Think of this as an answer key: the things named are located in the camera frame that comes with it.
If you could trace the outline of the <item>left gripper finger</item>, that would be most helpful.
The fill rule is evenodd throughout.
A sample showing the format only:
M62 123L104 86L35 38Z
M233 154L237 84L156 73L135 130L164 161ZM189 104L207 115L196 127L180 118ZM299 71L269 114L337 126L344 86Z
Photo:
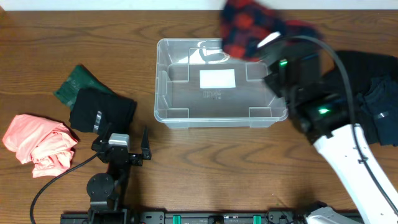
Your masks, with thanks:
M110 138L110 129L111 123L107 124L105 130L98 135L98 137L93 141L91 145L91 149L95 152L103 152L104 148L108 145L108 141Z
M149 143L147 127L144 128L142 141L141 141L141 151L142 151L142 159L143 160L151 160L152 159L152 153L150 150L150 143Z

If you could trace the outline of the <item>black garment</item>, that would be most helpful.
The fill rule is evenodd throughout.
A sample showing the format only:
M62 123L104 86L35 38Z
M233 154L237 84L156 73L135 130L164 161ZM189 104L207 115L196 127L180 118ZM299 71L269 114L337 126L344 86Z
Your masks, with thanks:
M371 90L372 80L376 78L390 79L392 92L382 97L386 97L389 103L397 103L397 57L352 50L339 50L336 54L347 71L356 105L360 104L358 96L367 94ZM327 93L339 93L343 98L346 96L337 66L322 76L321 89Z
M86 88L78 92L69 122L71 128L84 133L127 134L135 110L132 99Z

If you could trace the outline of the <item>pink garment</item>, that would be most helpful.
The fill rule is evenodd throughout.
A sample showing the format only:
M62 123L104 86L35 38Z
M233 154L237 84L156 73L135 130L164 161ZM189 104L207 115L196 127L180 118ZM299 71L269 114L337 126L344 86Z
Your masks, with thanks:
M29 114L14 117L2 142L21 164L34 163L33 178L66 172L78 144L63 123Z

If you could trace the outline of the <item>red plaid garment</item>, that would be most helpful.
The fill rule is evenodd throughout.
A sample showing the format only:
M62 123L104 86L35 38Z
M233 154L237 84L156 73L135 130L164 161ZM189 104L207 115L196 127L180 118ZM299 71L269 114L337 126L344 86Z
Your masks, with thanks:
M227 0L220 13L221 46L233 58L255 61L257 45L274 32L281 36L322 37L310 23L283 20L276 10L254 0Z

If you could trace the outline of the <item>dark green garment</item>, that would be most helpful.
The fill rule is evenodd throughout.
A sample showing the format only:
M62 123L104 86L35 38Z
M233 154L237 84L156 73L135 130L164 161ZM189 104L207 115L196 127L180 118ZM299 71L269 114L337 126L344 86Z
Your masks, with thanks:
M99 91L114 94L106 85L101 83L85 66L77 65L69 74L68 78L61 84L54 95L70 110L73 109L80 89L94 88Z

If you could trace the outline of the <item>clear plastic storage bin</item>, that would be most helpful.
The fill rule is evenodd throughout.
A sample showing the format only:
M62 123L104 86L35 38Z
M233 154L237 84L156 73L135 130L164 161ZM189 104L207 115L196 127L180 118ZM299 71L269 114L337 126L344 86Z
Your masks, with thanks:
M200 88L200 70L234 69L235 88ZM162 39L157 43L154 117L170 129L268 128L287 118L285 101L266 87L264 62L245 62L220 39Z

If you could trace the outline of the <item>dark teal garment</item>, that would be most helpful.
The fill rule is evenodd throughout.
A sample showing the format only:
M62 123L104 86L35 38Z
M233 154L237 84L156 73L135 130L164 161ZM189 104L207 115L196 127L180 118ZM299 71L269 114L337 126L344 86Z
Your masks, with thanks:
M358 99L376 127L380 145L397 146L397 83L389 76L372 78L369 90Z

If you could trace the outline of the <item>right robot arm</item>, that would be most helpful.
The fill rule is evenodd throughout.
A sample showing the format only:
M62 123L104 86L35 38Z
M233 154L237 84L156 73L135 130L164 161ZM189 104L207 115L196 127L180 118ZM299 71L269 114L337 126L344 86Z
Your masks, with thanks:
M319 50L337 66L343 93L325 90ZM397 223L397 190L356 122L351 83L336 52L319 39L292 36L264 44L256 56L271 67L264 82L284 98L289 119L335 171L363 222Z

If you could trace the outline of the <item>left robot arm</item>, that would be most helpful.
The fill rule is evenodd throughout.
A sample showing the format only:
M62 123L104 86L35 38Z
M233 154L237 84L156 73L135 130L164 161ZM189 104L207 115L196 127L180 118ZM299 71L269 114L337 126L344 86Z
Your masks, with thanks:
M101 162L108 165L108 169L105 173L94 175L87 183L86 191L90 196L88 223L134 223L136 218L123 205L123 200L131 167L142 166L144 160L152 158L147 129L143 132L140 153L129 152L128 134L111 133L108 130L93 141L91 149Z

